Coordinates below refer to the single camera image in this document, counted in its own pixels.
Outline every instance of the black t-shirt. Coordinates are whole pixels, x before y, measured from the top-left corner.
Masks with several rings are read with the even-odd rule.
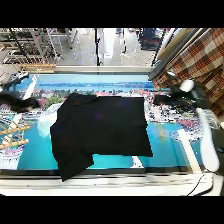
[[[93,165],[93,154],[152,157],[143,97],[71,94],[51,127],[62,180]]]

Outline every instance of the wire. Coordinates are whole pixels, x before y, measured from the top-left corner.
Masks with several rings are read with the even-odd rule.
[[[189,195],[190,195],[190,194],[197,188],[197,186],[199,185],[199,183],[200,183],[202,177],[204,177],[205,175],[206,175],[206,174],[203,174],[203,175],[200,177],[200,179],[199,179],[198,183],[196,184],[196,186],[194,187],[194,189],[193,189],[189,194],[187,194],[187,196],[189,196]]]

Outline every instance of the tiled floor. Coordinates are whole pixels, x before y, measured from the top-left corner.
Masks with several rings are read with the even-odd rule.
[[[73,42],[73,49],[69,49],[66,37],[60,37],[63,47],[62,57],[64,60],[60,59],[57,65],[96,65],[94,29],[77,28],[77,31],[78,33]],[[124,38],[127,47],[125,54],[122,53],[125,49]],[[101,65],[151,66],[154,51],[141,50],[136,33],[130,32],[127,28],[125,28],[124,38],[123,34],[116,34],[116,28],[104,28],[104,45],[102,45],[102,38],[99,43],[100,61],[103,63]],[[61,53],[59,44],[56,45],[56,49],[58,53]]]

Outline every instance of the black fabric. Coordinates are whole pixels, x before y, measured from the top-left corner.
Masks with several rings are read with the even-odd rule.
[[[152,157],[143,97],[71,94],[51,127],[62,180],[93,165],[93,154]]]

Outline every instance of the checkered cloth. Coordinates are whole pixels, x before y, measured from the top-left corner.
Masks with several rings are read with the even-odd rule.
[[[201,82],[207,88],[212,110],[224,115],[224,28],[210,28],[173,61],[154,80],[155,87],[169,87],[186,79]],[[167,71],[176,74],[177,81],[170,80]]]

